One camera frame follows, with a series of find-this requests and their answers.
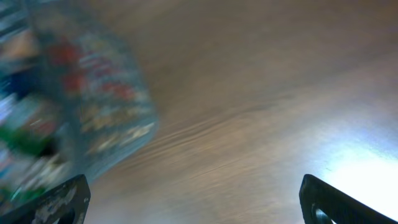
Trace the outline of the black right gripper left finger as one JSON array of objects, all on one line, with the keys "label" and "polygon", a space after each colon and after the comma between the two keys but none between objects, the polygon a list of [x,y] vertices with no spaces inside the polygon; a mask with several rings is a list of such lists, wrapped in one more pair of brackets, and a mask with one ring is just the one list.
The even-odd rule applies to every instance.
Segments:
[{"label": "black right gripper left finger", "polygon": [[82,224],[90,199],[87,179],[80,174],[1,215],[1,224]]}]

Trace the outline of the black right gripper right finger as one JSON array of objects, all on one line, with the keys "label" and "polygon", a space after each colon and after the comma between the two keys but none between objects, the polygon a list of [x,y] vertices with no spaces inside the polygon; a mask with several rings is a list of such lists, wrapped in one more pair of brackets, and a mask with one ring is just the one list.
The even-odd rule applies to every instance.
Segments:
[{"label": "black right gripper right finger", "polygon": [[299,190],[305,224],[397,224],[311,174],[305,174]]}]

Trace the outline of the grey plastic basket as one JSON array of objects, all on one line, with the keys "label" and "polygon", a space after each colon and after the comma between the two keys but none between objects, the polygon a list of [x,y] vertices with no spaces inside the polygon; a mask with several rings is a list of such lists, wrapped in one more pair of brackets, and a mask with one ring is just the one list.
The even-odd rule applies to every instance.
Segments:
[{"label": "grey plastic basket", "polygon": [[1,213],[88,182],[158,126],[123,43],[72,1],[1,2]]}]

